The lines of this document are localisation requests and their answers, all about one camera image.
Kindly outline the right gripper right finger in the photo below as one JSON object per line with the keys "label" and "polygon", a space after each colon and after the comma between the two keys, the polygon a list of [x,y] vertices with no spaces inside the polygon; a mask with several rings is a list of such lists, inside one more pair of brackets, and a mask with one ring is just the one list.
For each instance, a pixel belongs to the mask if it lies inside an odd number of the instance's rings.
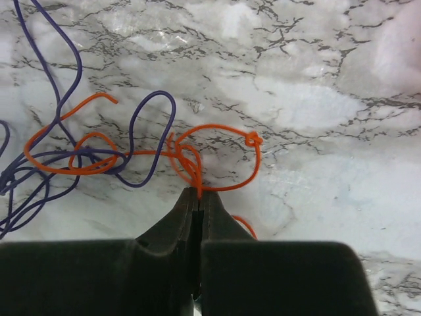
{"label": "right gripper right finger", "polygon": [[203,315],[377,315],[357,254],[340,242],[258,241],[204,192]]}

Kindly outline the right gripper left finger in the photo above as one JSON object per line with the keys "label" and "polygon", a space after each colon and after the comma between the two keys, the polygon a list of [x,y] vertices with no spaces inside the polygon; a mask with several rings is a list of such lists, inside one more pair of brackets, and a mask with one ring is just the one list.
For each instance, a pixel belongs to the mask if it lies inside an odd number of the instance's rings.
{"label": "right gripper left finger", "polygon": [[2,315],[192,315],[197,191],[137,238],[1,244]]}

